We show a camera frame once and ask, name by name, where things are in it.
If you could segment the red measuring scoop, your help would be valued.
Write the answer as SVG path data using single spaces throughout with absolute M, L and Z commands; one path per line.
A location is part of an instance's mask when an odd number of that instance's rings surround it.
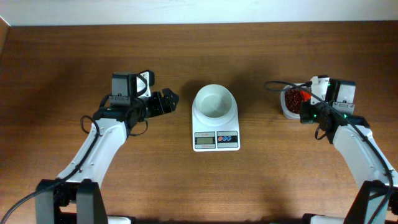
M 311 94 L 309 94 L 309 93 L 307 93 L 305 91 L 301 91 L 300 94 L 301 94 L 301 96 L 303 98 L 303 101 L 311 100 L 311 97 L 312 97 Z

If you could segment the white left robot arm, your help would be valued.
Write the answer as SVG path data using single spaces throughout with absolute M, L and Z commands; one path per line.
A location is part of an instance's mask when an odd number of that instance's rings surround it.
M 36 188 L 37 223 L 134 223 L 129 216 L 107 215 L 101 184 L 113 157 L 132 128 L 148 118 L 175 111 L 179 97 L 170 89 L 149 96 L 108 95 L 90 117 L 87 138 L 65 170 L 54 180 L 41 180 Z

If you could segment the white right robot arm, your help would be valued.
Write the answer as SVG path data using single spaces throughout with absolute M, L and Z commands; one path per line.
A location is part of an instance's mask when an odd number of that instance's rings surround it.
M 359 192 L 343 218 L 305 214 L 305 223 L 385 223 L 397 213 L 397 171 L 377 146 L 366 119 L 355 116 L 355 82 L 313 77 L 304 92 L 311 98 L 300 110 L 302 124 L 318 125 L 315 139 L 327 138 L 343 156 Z

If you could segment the white bowl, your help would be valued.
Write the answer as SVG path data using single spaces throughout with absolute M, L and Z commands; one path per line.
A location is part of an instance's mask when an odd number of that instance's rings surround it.
M 193 105 L 204 117 L 221 118 L 232 109 L 233 96 L 224 86 L 206 85 L 198 91 Z

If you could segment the white digital kitchen scale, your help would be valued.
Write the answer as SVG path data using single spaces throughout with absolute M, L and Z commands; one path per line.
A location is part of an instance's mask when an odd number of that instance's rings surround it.
M 238 108 L 233 107 L 226 116 L 207 118 L 192 106 L 192 140 L 196 152 L 237 151 L 241 147 Z

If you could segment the red adzuki beans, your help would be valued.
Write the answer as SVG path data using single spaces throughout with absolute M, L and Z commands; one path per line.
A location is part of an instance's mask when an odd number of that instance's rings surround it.
M 285 92 L 285 105 L 291 113 L 300 113 L 302 102 L 304 102 L 301 91 L 303 90 L 293 89 Z

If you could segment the clear plastic container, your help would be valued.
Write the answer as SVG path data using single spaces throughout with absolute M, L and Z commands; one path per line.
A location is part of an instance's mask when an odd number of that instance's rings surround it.
M 300 119 L 300 110 L 303 102 L 311 100 L 311 95 L 306 91 L 294 88 L 290 85 L 284 87 L 280 94 L 282 113 L 287 119 Z

